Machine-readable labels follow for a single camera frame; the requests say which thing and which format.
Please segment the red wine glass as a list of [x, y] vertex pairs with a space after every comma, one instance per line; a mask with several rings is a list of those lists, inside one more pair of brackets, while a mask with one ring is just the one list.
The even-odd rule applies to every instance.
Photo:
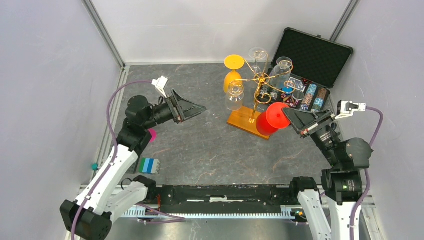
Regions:
[[264, 136], [270, 136], [280, 129], [288, 127], [291, 122], [286, 117], [283, 109], [289, 109], [289, 105], [283, 102], [271, 104], [265, 112], [262, 112], [256, 120], [257, 131]]

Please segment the pink wine glass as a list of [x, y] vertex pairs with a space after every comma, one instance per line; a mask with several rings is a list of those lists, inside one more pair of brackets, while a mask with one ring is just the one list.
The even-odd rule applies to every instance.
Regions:
[[156, 138], [157, 138], [157, 132], [153, 129], [153, 128], [150, 128], [150, 129], [148, 129], [148, 132], [150, 133], [150, 135], [151, 135], [151, 139], [150, 139], [150, 143], [152, 143], [152, 142], [154, 142], [155, 140], [156, 140]]

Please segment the clear textured glass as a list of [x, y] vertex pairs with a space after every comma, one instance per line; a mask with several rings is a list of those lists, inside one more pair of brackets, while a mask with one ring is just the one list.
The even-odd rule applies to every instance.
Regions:
[[270, 84], [279, 90], [285, 87], [285, 82], [290, 79], [291, 71], [293, 70], [293, 61], [289, 57], [279, 57], [276, 60], [276, 65], [271, 71]]

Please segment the gold wire glass rack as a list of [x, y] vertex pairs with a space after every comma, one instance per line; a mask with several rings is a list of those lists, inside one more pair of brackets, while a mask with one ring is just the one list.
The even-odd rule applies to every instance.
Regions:
[[262, 135], [258, 132], [256, 128], [257, 118], [261, 113], [264, 113], [272, 104], [271, 94], [268, 93], [268, 91], [261, 92], [261, 89], [263, 87], [268, 87], [269, 89], [276, 90], [280, 93], [282, 93], [283, 91], [271, 85], [272, 77], [270, 77], [270, 75], [268, 75], [264, 71], [254, 76], [251, 69], [251, 65], [246, 59], [244, 59], [244, 66], [237, 71], [240, 73], [242, 79], [237, 79], [235, 81], [241, 81], [243, 87], [244, 83], [250, 82], [253, 82], [256, 85], [256, 89], [253, 92], [253, 107], [247, 107], [244, 105], [243, 102], [243, 106], [241, 107], [241, 109], [236, 111], [230, 110], [231, 113], [229, 118], [227, 119], [227, 124], [252, 135], [255, 135], [259, 138], [268, 140], [271, 135]]

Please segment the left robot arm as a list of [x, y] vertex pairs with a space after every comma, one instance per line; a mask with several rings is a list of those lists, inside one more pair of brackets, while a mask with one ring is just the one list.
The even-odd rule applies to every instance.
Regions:
[[136, 95], [127, 103], [126, 118], [104, 165], [89, 185], [73, 201], [60, 206], [65, 228], [71, 237], [104, 240], [113, 223], [139, 202], [153, 203], [157, 198], [156, 182], [142, 175], [116, 195], [114, 189], [127, 170], [139, 160], [152, 139], [150, 129], [167, 121], [185, 122], [206, 111], [178, 95], [174, 90], [160, 104], [151, 104], [145, 96]]

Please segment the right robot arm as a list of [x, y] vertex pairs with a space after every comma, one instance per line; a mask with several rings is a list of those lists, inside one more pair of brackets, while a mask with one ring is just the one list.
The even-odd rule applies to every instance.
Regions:
[[290, 182], [289, 199], [300, 204], [314, 240], [350, 240], [359, 231], [361, 201], [365, 196], [361, 171], [370, 167], [373, 150], [362, 138], [341, 140], [336, 121], [344, 114], [331, 110], [302, 111], [283, 108], [282, 112], [302, 138], [310, 137], [330, 164], [322, 170], [321, 183], [330, 211], [322, 207], [318, 185], [312, 177], [295, 177]]

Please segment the yellow wine glass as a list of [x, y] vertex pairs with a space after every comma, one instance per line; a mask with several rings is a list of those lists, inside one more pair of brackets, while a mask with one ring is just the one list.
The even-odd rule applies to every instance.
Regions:
[[230, 72], [224, 78], [224, 82], [223, 82], [224, 93], [227, 93], [229, 89], [229, 85], [232, 81], [242, 79], [238, 70], [241, 69], [244, 66], [244, 64], [245, 64], [244, 58], [237, 54], [229, 55], [224, 59], [225, 67], [230, 70]]

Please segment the blue poker chip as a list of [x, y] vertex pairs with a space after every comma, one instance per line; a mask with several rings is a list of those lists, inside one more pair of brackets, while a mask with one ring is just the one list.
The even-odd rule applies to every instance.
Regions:
[[286, 95], [291, 95], [294, 92], [294, 89], [292, 87], [286, 86], [281, 89], [282, 92]]

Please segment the blue playing card deck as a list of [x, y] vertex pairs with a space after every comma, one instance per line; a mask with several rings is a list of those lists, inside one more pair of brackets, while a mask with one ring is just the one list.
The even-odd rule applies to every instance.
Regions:
[[287, 86], [301, 92], [304, 92], [306, 89], [305, 83], [302, 80], [296, 79], [294, 77], [290, 77], [290, 79], [287, 81]]

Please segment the clear glass front left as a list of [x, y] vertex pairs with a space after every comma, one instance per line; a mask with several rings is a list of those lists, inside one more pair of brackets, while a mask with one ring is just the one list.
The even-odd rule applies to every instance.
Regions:
[[244, 102], [244, 86], [241, 81], [234, 80], [228, 85], [225, 106], [230, 111], [238, 111]]

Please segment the black poker chip case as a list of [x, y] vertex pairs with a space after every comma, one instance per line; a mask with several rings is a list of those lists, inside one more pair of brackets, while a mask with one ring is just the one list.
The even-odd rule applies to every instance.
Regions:
[[287, 27], [283, 31], [271, 67], [276, 66], [280, 57], [290, 58], [294, 64], [290, 77], [302, 80], [306, 88], [302, 100], [269, 89], [271, 103], [283, 102], [291, 108], [307, 112], [321, 111], [329, 98], [330, 90], [353, 53], [354, 49], [350, 46]]

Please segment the green blue lego block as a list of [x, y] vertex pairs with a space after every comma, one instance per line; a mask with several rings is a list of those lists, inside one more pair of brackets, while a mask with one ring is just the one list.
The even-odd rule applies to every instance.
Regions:
[[142, 158], [138, 166], [138, 172], [141, 174], [157, 174], [160, 169], [160, 161], [155, 158]]

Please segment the clear glass back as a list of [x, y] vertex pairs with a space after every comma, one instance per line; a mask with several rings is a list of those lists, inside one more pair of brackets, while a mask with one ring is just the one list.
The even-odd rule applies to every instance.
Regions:
[[251, 70], [252, 70], [253, 76], [255, 77], [262, 71], [259, 66], [259, 61], [267, 60], [268, 53], [262, 47], [253, 47], [249, 50], [248, 55], [251, 59], [254, 60], [254, 63], [251, 65]]

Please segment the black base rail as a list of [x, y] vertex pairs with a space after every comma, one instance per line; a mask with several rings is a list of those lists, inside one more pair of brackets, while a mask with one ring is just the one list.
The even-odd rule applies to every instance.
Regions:
[[283, 219], [305, 223], [306, 213], [288, 185], [151, 185], [142, 204], [123, 217], [158, 218], [153, 210], [185, 219]]

